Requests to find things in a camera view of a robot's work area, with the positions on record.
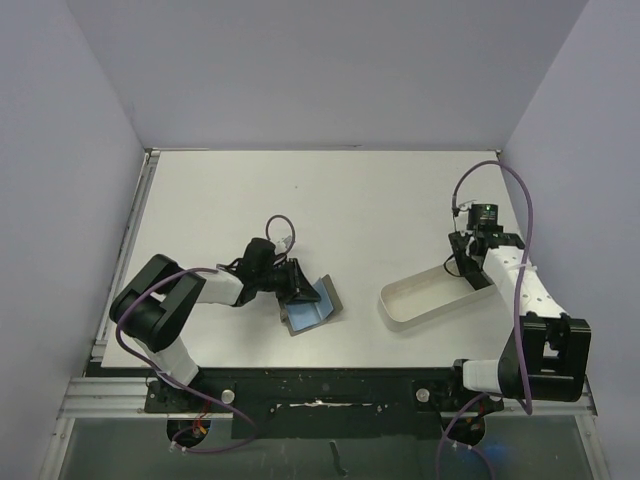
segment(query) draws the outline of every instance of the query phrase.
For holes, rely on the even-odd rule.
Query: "screw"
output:
[[[222,400],[222,403],[224,403],[225,405],[229,405],[233,402],[233,400],[235,400],[236,398],[236,394],[233,392],[233,390],[229,390],[226,389],[222,392],[222,395],[220,396],[220,400]]]
[[[427,390],[426,388],[420,388],[416,392],[416,398],[418,399],[418,401],[420,403],[428,402],[429,401],[429,390]]]

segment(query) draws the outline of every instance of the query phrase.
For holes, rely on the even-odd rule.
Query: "white enclosure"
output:
[[[100,329],[142,147],[504,148],[501,160],[522,173],[534,198],[532,252],[540,276],[563,306],[593,327],[590,375],[611,470],[616,479],[635,478],[639,23],[637,0],[5,2],[3,478],[35,478],[47,445],[66,446],[68,436],[61,434],[73,421],[64,423],[69,419],[59,405]],[[349,166],[364,164],[357,155],[367,152],[331,164],[343,154],[356,155],[323,154],[328,163],[318,161],[323,165],[313,182],[290,160],[298,189],[289,185],[285,195],[244,171],[241,190],[215,178],[218,165],[194,173],[199,158],[222,155],[214,163],[238,174],[247,153],[163,153],[126,278],[157,251],[183,266],[233,259],[262,233],[268,215],[282,211],[299,227],[295,255],[307,275],[331,274],[345,303],[335,322],[295,339],[274,325],[277,307],[266,297],[238,311],[198,307],[185,330],[198,362],[311,365],[320,357],[336,366],[448,365],[461,355],[499,351],[510,323],[496,299],[481,300],[482,315],[463,311],[401,333],[386,329],[376,309],[382,286],[446,258],[450,188],[472,163],[471,154],[438,154],[447,156],[445,173],[435,177],[440,182],[430,166],[444,162],[431,157],[436,154],[425,161],[399,154],[410,168],[391,172],[380,160],[364,173]],[[230,161],[234,155],[237,165]],[[482,155],[493,153],[478,152],[473,160]],[[365,189],[357,174],[376,190]],[[268,169],[264,177],[280,179]],[[299,200],[314,198],[302,188],[317,197],[304,204],[313,222],[296,210],[303,206]],[[501,218],[516,227],[497,169],[478,172],[468,188],[468,198],[480,194],[509,205]],[[520,192],[509,193],[523,225]],[[337,201],[345,196],[352,200],[346,209]],[[429,201],[442,205],[431,211]],[[179,206],[189,202],[198,205]],[[229,209],[219,208],[223,202]],[[240,216],[243,205],[252,213]],[[335,228],[332,212],[354,222]],[[366,273],[361,283],[357,269]],[[212,336],[213,323],[233,339],[230,345],[196,338]],[[291,342],[289,358],[282,350]],[[230,348],[245,343],[244,350]],[[326,354],[327,344],[337,355]],[[113,347],[105,365],[137,366]],[[585,435],[593,431],[582,427]]]

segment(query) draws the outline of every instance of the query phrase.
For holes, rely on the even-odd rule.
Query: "glass panel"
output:
[[[223,445],[231,424],[214,424],[202,446]],[[409,436],[337,440],[258,440],[222,455],[169,453],[164,420],[76,420],[61,479],[348,479],[435,478],[436,440]],[[480,447],[497,479],[593,478],[573,417],[487,419]],[[466,449],[445,446],[442,479],[488,479],[486,466]]]

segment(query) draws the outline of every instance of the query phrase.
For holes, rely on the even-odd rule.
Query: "white table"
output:
[[[291,253],[313,282],[330,274],[344,311],[291,337],[273,294],[242,308],[197,305],[182,332],[202,367],[438,367],[457,358],[498,358],[511,319],[497,295],[397,333],[378,313],[380,289],[442,264],[450,254],[451,192],[494,152],[166,151],[131,254],[125,284],[163,253],[183,268],[239,257],[274,213],[295,223]],[[460,201],[500,206],[518,231],[502,173],[483,167]],[[286,232],[274,223],[274,233]],[[102,365],[142,367],[119,348],[113,328]]]

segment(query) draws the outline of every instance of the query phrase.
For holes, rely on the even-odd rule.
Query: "wire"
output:
[[[151,377],[152,373],[155,373],[155,371],[151,370],[149,373],[147,373],[147,376],[144,377],[144,384],[147,388],[151,386],[151,384],[149,383],[149,378]]]
[[[518,365],[520,367],[520,377],[522,379],[522,386],[524,390],[524,402],[521,402],[522,408],[527,413],[527,415],[531,415],[533,413],[533,399],[531,397],[531,385],[529,384],[529,373],[527,372],[527,364],[524,359],[524,348],[522,346],[522,324],[520,322],[520,292],[522,291],[522,282],[524,280],[524,272],[525,265],[529,260],[529,249],[531,248],[531,236],[533,234],[533,202],[531,201],[531,194],[529,193],[529,189],[527,185],[524,183],[524,180],[518,175],[518,173],[508,165],[504,165],[496,160],[486,160],[484,162],[477,163],[469,170],[465,172],[455,188],[453,189],[453,195],[451,196],[451,209],[454,210],[457,208],[458,201],[458,190],[460,189],[460,185],[465,179],[471,175],[475,170],[485,165],[497,165],[503,170],[509,172],[511,176],[518,182],[520,187],[522,188],[522,192],[524,193],[524,197],[527,201],[527,236],[524,241],[524,250],[522,252],[522,261],[520,268],[518,269],[518,277],[516,279],[515,285],[515,294],[513,297],[513,328],[516,332],[515,340],[516,340],[516,352],[518,354]]]
[[[218,270],[224,270],[225,272],[231,272],[233,271],[233,269],[238,265],[238,263],[240,263],[240,259],[236,258],[233,262],[231,262],[229,265],[225,265],[223,263],[218,263],[216,265],[216,268]]]
[[[240,447],[242,447],[244,445],[247,445],[247,444],[251,443],[252,441],[254,441],[258,436],[258,426],[256,425],[256,423],[249,416],[247,416],[245,413],[243,413],[242,411],[238,410],[237,408],[232,407],[231,405],[227,405],[226,403],[223,403],[221,400],[218,400],[217,398],[214,398],[214,397],[212,397],[210,395],[207,395],[206,393],[199,392],[198,390],[196,390],[194,388],[191,388],[188,385],[184,385],[183,383],[179,382],[178,380],[173,378],[168,373],[162,372],[160,367],[158,367],[158,365],[156,365],[151,359],[149,359],[149,358],[145,357],[144,355],[136,352],[129,345],[127,345],[124,342],[124,339],[122,338],[122,329],[123,329],[124,325],[126,324],[127,320],[129,319],[129,316],[131,315],[131,312],[133,312],[145,299],[147,299],[149,296],[151,296],[151,294],[153,292],[155,292],[159,288],[163,287],[164,285],[166,285],[168,283],[171,283],[174,280],[177,280],[177,279],[181,278],[182,276],[184,276],[184,275],[186,275],[188,273],[198,273],[198,272],[216,274],[216,273],[218,273],[218,270],[215,270],[213,268],[190,268],[188,270],[182,270],[181,272],[178,272],[176,274],[168,276],[164,280],[159,281],[155,285],[153,285],[153,286],[149,287],[147,290],[145,290],[142,293],[142,295],[140,295],[138,298],[136,298],[133,301],[133,303],[129,306],[129,308],[127,308],[125,310],[125,312],[122,314],[122,316],[118,320],[118,323],[116,325],[116,341],[118,342],[118,345],[120,345],[120,347],[123,350],[125,350],[126,352],[129,352],[131,355],[133,355],[134,357],[138,358],[139,360],[142,360],[144,363],[146,363],[151,368],[153,368],[156,371],[156,374],[158,375],[158,377],[162,378],[165,382],[167,382],[170,385],[173,385],[175,387],[178,387],[178,388],[180,388],[180,389],[182,389],[182,390],[184,390],[186,392],[189,392],[190,394],[195,395],[196,397],[199,397],[199,398],[201,398],[203,400],[209,401],[214,405],[217,405],[219,407],[222,407],[222,408],[228,410],[229,412],[233,413],[234,415],[236,415],[239,418],[241,418],[242,420],[244,420],[251,427],[253,427],[254,433],[252,435],[250,435],[249,437],[245,438],[244,440],[241,440],[239,442],[232,443],[232,444],[229,444],[229,445],[226,445],[226,446],[223,446],[223,447],[208,448],[208,449],[195,449],[195,448],[183,447],[183,451],[184,452],[188,452],[188,453],[215,454],[215,453],[223,453],[223,452],[228,452],[230,450],[235,450],[236,448],[240,448]],[[173,436],[171,441],[172,442],[177,442],[178,437],[180,435],[182,435],[183,433],[189,431],[191,428],[192,428],[192,426],[189,426],[186,429],[182,429],[182,430],[178,431],[178,433],[176,433]]]
[[[469,410],[473,405],[475,405],[477,402],[481,401],[482,399],[488,397],[489,395],[487,395],[486,393],[480,393],[479,395],[476,395],[475,397],[473,397],[471,400],[469,400],[461,409],[458,413],[456,413],[454,415],[454,417],[451,419],[451,421],[449,422],[449,425],[447,425],[447,428],[444,430],[444,432],[442,433],[442,437],[440,438],[440,442],[438,443],[438,449],[436,450],[436,479],[440,480],[440,457],[442,456],[442,448],[444,447],[444,443],[446,441],[449,442],[453,442],[453,440],[451,440],[449,438],[449,433],[451,432],[451,430],[453,429],[453,426],[456,424],[456,422],[458,420],[460,420],[460,418],[462,417],[462,415]],[[473,451],[476,455],[478,455],[483,461],[484,463],[487,465],[487,469],[489,470],[489,475],[491,476],[491,480],[495,480],[496,478],[496,472],[493,469],[493,465],[491,465],[491,462],[489,461],[489,459],[487,458],[487,456],[485,455],[485,453],[480,450],[479,448],[473,447],[471,445],[467,445],[466,443],[462,443],[462,442],[457,442],[459,445],[462,445],[466,448],[468,448],[469,450]]]
[[[470,419],[469,419],[469,423],[470,423],[471,425],[473,425],[474,423],[478,423],[478,422],[480,422],[484,417],[486,417],[487,415],[489,415],[489,413],[491,413],[491,412],[481,412],[481,413],[479,413],[478,415],[476,415],[475,417],[470,418]]]
[[[193,421],[193,432],[194,433],[196,432],[196,430],[202,431],[202,429],[203,429],[203,427],[202,427],[202,419],[207,415],[207,413],[209,413],[209,407],[210,406],[211,406],[211,402],[207,400],[205,402],[204,406],[202,407],[202,410],[200,411],[200,415],[198,415],[195,418],[195,420]]]
[[[285,222],[287,222],[287,224],[289,225],[289,228],[291,229],[291,242],[289,243],[289,246],[287,246],[284,252],[279,253],[277,255],[278,259],[280,259],[280,258],[286,257],[289,254],[289,252],[293,249],[293,246],[296,243],[296,228],[293,226],[293,222],[289,220],[289,217],[287,217],[286,215],[281,215],[281,214],[273,215],[269,218],[269,220],[267,220],[267,224],[264,227],[264,233],[267,237],[267,240],[271,241],[271,237],[269,236],[269,227],[271,226],[271,222],[273,222],[277,218],[280,218]]]
[[[452,277],[458,277],[461,278],[462,275],[456,275],[455,273],[453,273],[451,270],[449,270],[449,267],[447,267],[447,263],[449,263],[451,261],[451,259],[453,259],[453,257],[455,256],[455,253],[452,253],[451,255],[449,255],[449,258],[447,258],[444,263],[442,264],[442,268],[444,268],[444,271],[447,272],[449,275],[451,275]]]

